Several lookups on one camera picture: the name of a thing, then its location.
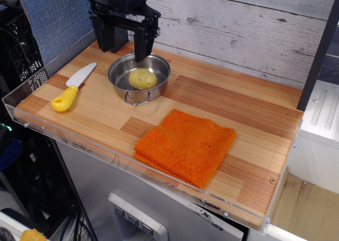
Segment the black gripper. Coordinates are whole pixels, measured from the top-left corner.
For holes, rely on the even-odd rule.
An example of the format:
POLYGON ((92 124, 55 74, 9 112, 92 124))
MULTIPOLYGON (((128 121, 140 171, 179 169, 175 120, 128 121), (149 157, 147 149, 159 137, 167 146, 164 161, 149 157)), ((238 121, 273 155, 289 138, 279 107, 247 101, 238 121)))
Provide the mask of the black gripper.
POLYGON ((151 54, 158 37, 160 12, 146 0, 89 0, 90 18, 95 36, 103 52, 114 47, 114 27, 134 31, 135 61, 140 63, 151 54))

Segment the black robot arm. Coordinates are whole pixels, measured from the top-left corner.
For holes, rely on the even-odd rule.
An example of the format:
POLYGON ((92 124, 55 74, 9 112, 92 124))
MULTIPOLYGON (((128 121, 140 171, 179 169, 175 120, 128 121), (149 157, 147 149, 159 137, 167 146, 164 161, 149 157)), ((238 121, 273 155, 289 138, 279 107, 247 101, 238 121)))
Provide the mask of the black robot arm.
POLYGON ((104 52, 117 52, 134 32, 135 62, 151 54, 154 39, 159 35, 160 12, 146 4, 146 0, 89 0, 90 19, 96 40, 104 52))

